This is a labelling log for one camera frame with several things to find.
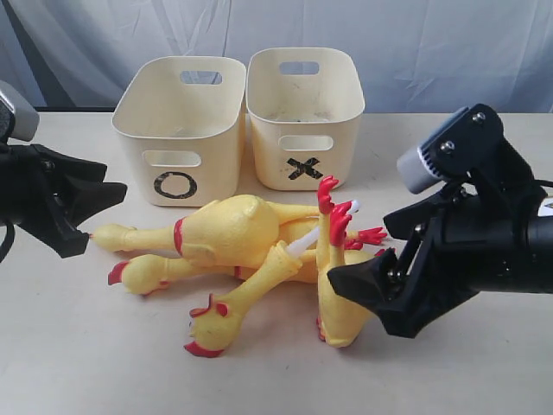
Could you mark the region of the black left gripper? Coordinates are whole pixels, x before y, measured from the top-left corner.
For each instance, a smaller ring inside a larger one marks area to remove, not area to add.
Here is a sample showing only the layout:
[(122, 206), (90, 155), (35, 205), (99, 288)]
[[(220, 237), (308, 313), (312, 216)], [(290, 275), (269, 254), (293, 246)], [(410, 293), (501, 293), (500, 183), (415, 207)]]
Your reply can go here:
[(4, 259), (16, 229), (61, 258), (85, 252), (89, 236), (78, 225), (124, 201), (127, 185), (104, 182), (107, 166), (40, 144), (1, 145), (1, 242)]

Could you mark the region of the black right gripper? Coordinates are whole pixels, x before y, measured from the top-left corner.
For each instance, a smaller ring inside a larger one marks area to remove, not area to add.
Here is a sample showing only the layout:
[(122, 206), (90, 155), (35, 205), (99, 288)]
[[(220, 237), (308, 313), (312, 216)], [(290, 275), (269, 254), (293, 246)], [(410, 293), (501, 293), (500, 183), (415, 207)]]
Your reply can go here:
[(524, 222), (502, 217), (462, 183), (383, 218), (406, 245), (328, 272), (334, 292), (378, 316), (389, 335), (416, 337), (482, 291), (528, 292), (531, 254)]

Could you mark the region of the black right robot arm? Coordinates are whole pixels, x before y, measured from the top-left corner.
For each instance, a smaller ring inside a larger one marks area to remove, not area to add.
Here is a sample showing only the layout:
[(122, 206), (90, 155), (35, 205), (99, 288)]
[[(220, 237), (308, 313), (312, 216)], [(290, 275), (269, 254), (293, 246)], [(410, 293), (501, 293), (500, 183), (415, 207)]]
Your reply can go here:
[(538, 212), (544, 194), (522, 213), (491, 217), (479, 195), (445, 186), (389, 213), (385, 226), (404, 241), (374, 259), (333, 268), (334, 292), (378, 317), (389, 335), (414, 338), (482, 291), (552, 292), (552, 217)]

